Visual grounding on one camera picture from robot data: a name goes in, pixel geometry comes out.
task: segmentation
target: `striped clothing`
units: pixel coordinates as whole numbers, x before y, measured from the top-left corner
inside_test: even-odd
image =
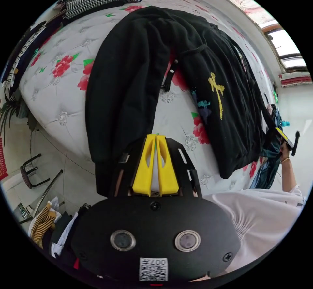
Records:
[[[32,44],[32,42],[35,40],[35,38],[44,30],[46,27],[46,24],[44,24],[36,33],[34,33],[31,38],[26,42],[26,44],[23,46],[23,48],[20,50],[17,58],[15,59],[15,62],[12,65],[12,68],[10,70],[10,73],[7,77],[6,84],[9,84],[11,81],[14,80],[14,71],[16,66],[18,65],[20,58],[23,56],[25,51],[28,49],[29,45]]]
[[[48,203],[39,213],[30,234],[31,239],[41,248],[43,248],[42,239],[45,232],[55,228],[56,212],[50,211],[50,208],[51,204]]]

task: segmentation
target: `bracelet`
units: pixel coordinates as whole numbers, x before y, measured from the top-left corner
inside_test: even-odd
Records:
[[[281,161],[281,164],[285,161],[287,161],[289,159],[289,157],[285,158],[283,161]]]

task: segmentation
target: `window frame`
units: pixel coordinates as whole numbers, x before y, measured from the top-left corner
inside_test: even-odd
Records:
[[[265,37],[267,38],[267,40],[269,41],[275,55],[277,56],[277,58],[279,59],[281,65],[283,66],[283,68],[285,69],[285,71],[287,73],[291,73],[291,72],[308,72],[308,68],[307,66],[294,66],[294,67],[286,67],[284,64],[284,61],[286,60],[292,60],[292,59],[303,59],[301,53],[291,53],[291,54],[286,54],[286,55],[281,55],[279,56],[277,49],[275,48],[274,44],[272,43],[269,34],[276,32],[276,31],[282,31],[285,30],[280,24],[271,24],[265,28],[262,29],[262,32],[264,33]]]

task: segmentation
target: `bed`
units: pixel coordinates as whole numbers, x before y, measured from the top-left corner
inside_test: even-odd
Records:
[[[244,51],[262,94],[265,93],[269,102],[274,103],[273,87],[266,70],[240,28],[209,4],[200,0],[143,0],[98,11],[52,35],[29,64],[19,86],[39,124],[65,148],[86,161],[91,158],[84,108],[93,60],[105,37],[122,18],[151,5],[184,10],[217,24]],[[170,91],[160,92],[152,132],[164,134],[185,146],[198,171],[203,195],[249,188],[261,158],[257,163],[235,171],[229,179],[222,179],[203,130],[189,89],[177,72]]]

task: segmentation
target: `hand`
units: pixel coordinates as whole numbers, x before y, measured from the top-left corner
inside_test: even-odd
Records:
[[[290,151],[289,151],[289,149],[288,149],[287,144],[286,144],[285,141],[283,141],[283,143],[282,143],[282,145],[281,145],[281,147],[280,147],[280,151],[281,151],[281,153],[282,153],[282,155],[280,156],[280,161],[281,161],[281,162],[282,162],[283,160],[289,158],[289,153],[290,153]]]
[[[267,110],[268,110],[268,112],[269,112],[270,115],[271,115],[272,112],[273,112],[273,108],[272,108],[271,104],[267,104]]]

